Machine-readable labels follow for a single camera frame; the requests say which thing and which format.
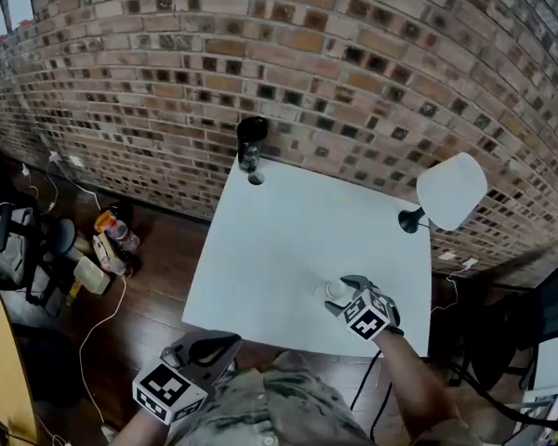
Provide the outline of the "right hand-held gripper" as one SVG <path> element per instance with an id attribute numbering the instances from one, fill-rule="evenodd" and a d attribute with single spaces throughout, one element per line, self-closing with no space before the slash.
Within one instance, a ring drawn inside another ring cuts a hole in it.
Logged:
<path id="1" fill-rule="evenodd" d="M 394 300 L 362 275 L 339 278 L 346 285 L 352 300 L 344 306 L 325 301 L 325 308 L 336 318 L 343 317 L 348 329 L 363 338 L 374 340 L 383 331 L 403 335 L 400 314 Z"/>

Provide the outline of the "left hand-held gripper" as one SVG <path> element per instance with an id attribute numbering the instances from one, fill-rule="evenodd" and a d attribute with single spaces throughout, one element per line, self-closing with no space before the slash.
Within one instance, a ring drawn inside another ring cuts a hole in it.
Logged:
<path id="1" fill-rule="evenodd" d="M 239 334 L 189 332 L 139 372 L 133 399 L 165 425 L 182 422 L 213 399 L 241 346 Z"/>

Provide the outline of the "small white object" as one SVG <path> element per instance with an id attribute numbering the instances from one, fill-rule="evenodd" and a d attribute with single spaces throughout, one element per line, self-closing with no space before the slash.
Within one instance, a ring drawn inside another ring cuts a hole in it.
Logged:
<path id="1" fill-rule="evenodd" d="M 329 300 L 338 301 L 350 292 L 349 286 L 342 281 L 341 278 L 336 278 L 329 281 L 325 287 L 325 295 Z"/>

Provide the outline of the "person's right forearm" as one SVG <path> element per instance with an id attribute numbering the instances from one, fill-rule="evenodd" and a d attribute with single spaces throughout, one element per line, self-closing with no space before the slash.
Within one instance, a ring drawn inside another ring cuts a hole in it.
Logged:
<path id="1" fill-rule="evenodd" d="M 438 377 L 402 335 L 383 330 L 374 338 L 383 354 L 405 428 L 412 440 L 447 420 L 458 409 Z"/>

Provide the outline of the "person's left forearm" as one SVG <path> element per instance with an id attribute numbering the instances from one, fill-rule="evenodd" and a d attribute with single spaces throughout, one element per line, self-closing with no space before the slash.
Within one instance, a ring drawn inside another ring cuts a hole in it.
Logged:
<path id="1" fill-rule="evenodd" d="M 165 446 L 170 426 L 140 409 L 119 432 L 112 446 Z"/>

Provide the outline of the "person's camouflage clothing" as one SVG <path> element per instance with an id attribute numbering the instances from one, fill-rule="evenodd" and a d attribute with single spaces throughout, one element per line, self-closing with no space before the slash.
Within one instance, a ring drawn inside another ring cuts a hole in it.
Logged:
<path id="1" fill-rule="evenodd" d="M 231 374 L 215 399 L 169 446 L 378 446 L 340 393 L 298 355 L 281 354 L 263 371 Z M 482 446 L 461 419 L 410 438 L 409 446 Z"/>

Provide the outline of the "white shade table lamp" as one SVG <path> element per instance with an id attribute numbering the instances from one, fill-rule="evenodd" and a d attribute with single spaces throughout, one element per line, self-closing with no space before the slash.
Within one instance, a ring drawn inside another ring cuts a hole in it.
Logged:
<path id="1" fill-rule="evenodd" d="M 416 184 L 419 208 L 399 213 L 400 228 L 415 233 L 425 216 L 441 230 L 456 230 L 485 197 L 487 181 L 478 162 L 461 152 L 423 172 Z"/>

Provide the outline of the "clear plastic bottle red label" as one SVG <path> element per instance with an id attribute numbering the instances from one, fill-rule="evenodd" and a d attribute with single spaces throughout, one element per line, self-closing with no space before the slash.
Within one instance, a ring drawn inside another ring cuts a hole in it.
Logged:
<path id="1" fill-rule="evenodd" d="M 106 231 L 117 242 L 120 248 L 128 253 L 136 254 L 140 247 L 140 238 L 122 221 L 115 219 Z"/>

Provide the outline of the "round wooden table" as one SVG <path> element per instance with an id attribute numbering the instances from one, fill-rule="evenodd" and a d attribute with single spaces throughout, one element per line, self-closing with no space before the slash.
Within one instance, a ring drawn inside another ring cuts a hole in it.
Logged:
<path id="1" fill-rule="evenodd" d="M 0 423 L 6 428 L 6 446 L 37 446 L 32 396 L 1 296 Z"/>

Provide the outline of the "orange snack packet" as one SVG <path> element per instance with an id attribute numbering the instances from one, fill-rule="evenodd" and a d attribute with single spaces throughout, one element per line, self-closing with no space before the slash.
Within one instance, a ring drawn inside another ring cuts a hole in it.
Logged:
<path id="1" fill-rule="evenodd" d="M 117 219 L 111 210 L 103 211 L 95 220 L 94 229 L 98 233 L 114 230 L 117 225 Z"/>

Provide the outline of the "black tumbler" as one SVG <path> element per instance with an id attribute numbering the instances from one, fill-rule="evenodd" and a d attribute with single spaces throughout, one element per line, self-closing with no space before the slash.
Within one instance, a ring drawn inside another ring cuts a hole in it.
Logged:
<path id="1" fill-rule="evenodd" d="M 269 131 L 269 121 L 261 116 L 247 117 L 236 128 L 239 168 L 252 174 L 257 171 L 262 145 Z"/>

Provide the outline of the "black round stool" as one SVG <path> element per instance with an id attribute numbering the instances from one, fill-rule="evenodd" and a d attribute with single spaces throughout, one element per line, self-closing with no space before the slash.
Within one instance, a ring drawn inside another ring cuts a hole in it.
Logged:
<path id="1" fill-rule="evenodd" d="M 60 217 L 54 220 L 47 230 L 47 249 L 54 256 L 64 256 L 72 250 L 76 237 L 77 229 L 73 220 Z"/>

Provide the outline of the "black office chair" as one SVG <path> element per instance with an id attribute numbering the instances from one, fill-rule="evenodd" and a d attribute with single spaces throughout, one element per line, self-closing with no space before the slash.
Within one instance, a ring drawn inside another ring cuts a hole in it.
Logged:
<path id="1" fill-rule="evenodd" d="M 558 268 L 536 288 L 507 295 L 482 307 L 465 351 L 477 383 L 492 389 L 505 374 L 532 387 L 538 368 L 539 345 L 558 338 Z"/>

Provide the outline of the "grey backpack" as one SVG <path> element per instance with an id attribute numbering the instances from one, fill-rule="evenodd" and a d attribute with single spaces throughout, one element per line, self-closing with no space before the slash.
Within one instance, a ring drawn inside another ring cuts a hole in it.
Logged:
<path id="1" fill-rule="evenodd" d="M 29 291 L 37 267 L 40 231 L 32 206 L 0 203 L 0 289 Z"/>

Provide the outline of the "white board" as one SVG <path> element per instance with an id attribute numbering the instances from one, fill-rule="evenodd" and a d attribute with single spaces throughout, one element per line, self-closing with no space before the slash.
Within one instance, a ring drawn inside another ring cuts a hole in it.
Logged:
<path id="1" fill-rule="evenodd" d="M 533 387 L 533 398 L 558 395 L 558 337 L 538 346 L 538 361 Z"/>

